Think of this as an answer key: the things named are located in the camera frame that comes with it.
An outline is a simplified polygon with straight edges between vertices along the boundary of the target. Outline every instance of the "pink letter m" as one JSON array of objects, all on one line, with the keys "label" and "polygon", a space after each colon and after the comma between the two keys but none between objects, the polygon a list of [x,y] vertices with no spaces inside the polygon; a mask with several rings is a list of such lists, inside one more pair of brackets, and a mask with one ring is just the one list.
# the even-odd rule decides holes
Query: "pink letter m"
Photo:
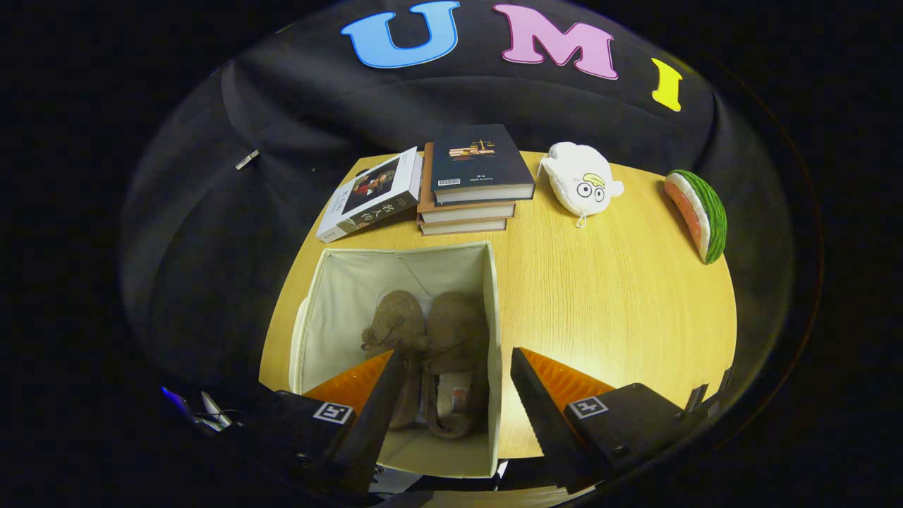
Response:
[{"label": "pink letter m", "polygon": [[581,57],[573,64],[574,67],[606,80],[618,78],[611,64],[609,43],[614,37],[610,34],[583,23],[575,23],[567,32],[561,33],[534,9],[506,4],[492,8],[504,14],[511,27],[511,49],[502,53],[505,60],[542,63],[545,58],[536,52],[533,43],[536,39],[558,65],[567,63],[579,49]]}]

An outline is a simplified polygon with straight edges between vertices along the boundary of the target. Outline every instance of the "watermelon slice toy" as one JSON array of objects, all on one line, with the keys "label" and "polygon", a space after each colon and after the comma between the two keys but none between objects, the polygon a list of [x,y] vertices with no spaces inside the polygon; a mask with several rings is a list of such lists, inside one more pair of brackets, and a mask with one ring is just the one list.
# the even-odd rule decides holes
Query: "watermelon slice toy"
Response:
[{"label": "watermelon slice toy", "polygon": [[679,169],[666,176],[665,193],[684,216],[703,263],[717,261],[728,237],[728,216],[718,194],[699,176]]}]

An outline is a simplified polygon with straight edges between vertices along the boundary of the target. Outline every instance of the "brown slipper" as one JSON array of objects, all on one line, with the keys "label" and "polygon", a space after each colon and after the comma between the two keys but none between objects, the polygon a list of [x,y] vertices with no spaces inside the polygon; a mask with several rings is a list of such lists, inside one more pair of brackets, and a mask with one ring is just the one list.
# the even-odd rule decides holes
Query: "brown slipper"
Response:
[{"label": "brown slipper", "polygon": [[405,384],[398,396],[389,428],[404,428],[417,418],[420,399],[420,359],[414,344],[422,343],[424,311],[414,295],[407,291],[393,291],[384,296],[373,316],[373,324],[361,334],[360,349],[367,358],[395,349],[405,357]]},{"label": "brown slipper", "polygon": [[443,293],[433,301],[426,322],[420,396],[424,418],[438,437],[466,436],[483,419],[489,404],[486,315],[471,298]]}]

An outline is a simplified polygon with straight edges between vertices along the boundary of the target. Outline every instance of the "cartoon eyes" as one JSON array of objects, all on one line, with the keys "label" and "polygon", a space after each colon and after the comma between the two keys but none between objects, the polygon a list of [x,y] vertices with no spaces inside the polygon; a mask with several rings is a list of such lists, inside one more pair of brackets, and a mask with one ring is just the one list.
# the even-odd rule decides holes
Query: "cartoon eyes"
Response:
[{"label": "cartoon eyes", "polygon": [[596,198],[597,202],[601,202],[605,199],[605,189],[602,189],[601,187],[595,187],[595,189],[593,189],[593,186],[586,182],[580,182],[577,185],[577,193],[584,198],[588,198],[592,195]]},{"label": "cartoon eyes", "polygon": [[577,193],[584,198],[588,198],[592,194],[592,186],[586,182],[581,182],[577,185]]}]

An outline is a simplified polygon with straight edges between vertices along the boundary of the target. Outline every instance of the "letter u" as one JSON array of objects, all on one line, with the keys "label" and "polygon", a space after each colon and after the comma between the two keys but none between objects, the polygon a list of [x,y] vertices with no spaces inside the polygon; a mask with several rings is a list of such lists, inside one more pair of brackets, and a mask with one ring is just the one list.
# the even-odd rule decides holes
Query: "letter u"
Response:
[{"label": "letter u", "polygon": [[414,48],[399,48],[392,43],[389,20],[395,13],[373,14],[341,29],[351,37],[354,52],[365,65],[379,69],[409,67],[436,60],[448,54],[458,43],[458,29],[452,10],[458,2],[427,2],[411,7],[412,13],[422,14],[430,40]]}]

